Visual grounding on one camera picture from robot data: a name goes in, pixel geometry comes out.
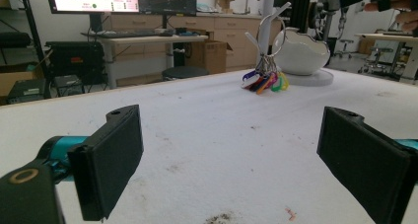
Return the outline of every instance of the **monitor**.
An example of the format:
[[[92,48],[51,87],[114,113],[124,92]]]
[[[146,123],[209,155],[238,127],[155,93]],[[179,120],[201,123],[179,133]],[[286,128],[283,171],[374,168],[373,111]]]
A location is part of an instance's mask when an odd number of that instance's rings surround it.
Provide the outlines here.
[[[138,0],[48,0],[52,14],[138,13]]]
[[[139,0],[141,14],[196,16],[196,0]]]

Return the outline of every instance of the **stool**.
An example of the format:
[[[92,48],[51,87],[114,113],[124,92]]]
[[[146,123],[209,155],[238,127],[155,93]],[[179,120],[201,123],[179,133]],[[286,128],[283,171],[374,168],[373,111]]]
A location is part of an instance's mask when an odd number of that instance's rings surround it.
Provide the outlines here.
[[[385,72],[386,65],[379,64],[379,59],[382,56],[382,53],[390,53],[393,52],[392,48],[380,48],[380,47],[371,47],[371,51],[375,52],[376,59],[375,60],[366,60],[366,63],[359,69],[358,73],[362,72],[369,72],[369,69],[372,69],[371,73],[373,73],[374,69],[380,69],[382,72]]]
[[[179,66],[164,70],[162,75],[164,81],[171,81],[175,79],[194,78],[209,75],[209,71],[199,67]]]
[[[351,58],[351,52],[347,51],[347,44],[353,43],[354,41],[352,39],[341,39],[340,42],[344,43],[344,48],[343,48],[343,50],[335,51],[334,56],[339,54],[340,58],[342,58],[342,55],[348,54],[348,58]]]

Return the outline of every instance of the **cardboard box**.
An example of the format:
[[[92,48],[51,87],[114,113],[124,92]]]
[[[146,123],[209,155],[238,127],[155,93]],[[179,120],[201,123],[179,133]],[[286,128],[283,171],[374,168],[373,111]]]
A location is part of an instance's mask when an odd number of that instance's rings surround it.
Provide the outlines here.
[[[232,14],[234,12],[230,7],[232,1],[234,0],[215,0],[215,7],[219,6],[224,14]]]
[[[185,57],[185,65],[205,68],[209,74],[225,73],[227,50],[232,49],[222,41],[206,39],[205,41],[192,42],[190,55]]]
[[[367,39],[363,38],[359,41],[359,53],[370,55],[372,51],[370,50],[371,47],[375,45],[374,39]]]
[[[29,62],[17,65],[0,66],[0,97],[9,95],[16,81],[43,78],[40,66],[33,71],[27,71],[28,65],[37,65],[36,62]]]

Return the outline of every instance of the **black case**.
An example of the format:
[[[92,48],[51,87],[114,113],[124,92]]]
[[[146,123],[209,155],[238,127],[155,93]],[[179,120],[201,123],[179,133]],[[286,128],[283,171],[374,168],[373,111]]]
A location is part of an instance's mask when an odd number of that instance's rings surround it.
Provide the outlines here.
[[[144,152],[137,105],[110,112],[106,120],[96,133],[68,151],[86,221],[109,217]]]
[[[376,223],[400,223],[418,180],[417,150],[363,120],[353,112],[325,108],[317,154]]]
[[[104,50],[99,42],[48,41],[49,76],[77,75],[84,85],[104,82]]]

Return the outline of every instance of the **black box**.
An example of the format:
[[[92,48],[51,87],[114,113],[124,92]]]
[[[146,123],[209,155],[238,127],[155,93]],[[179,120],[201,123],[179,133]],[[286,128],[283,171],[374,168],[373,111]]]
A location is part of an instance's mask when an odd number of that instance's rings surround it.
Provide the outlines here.
[[[7,104],[19,104],[50,98],[46,79],[20,80],[15,83],[7,97]]]
[[[58,97],[84,94],[84,86],[77,75],[58,76],[54,78]]]
[[[77,75],[84,85],[104,82],[104,50],[98,42],[48,41],[49,76]]]

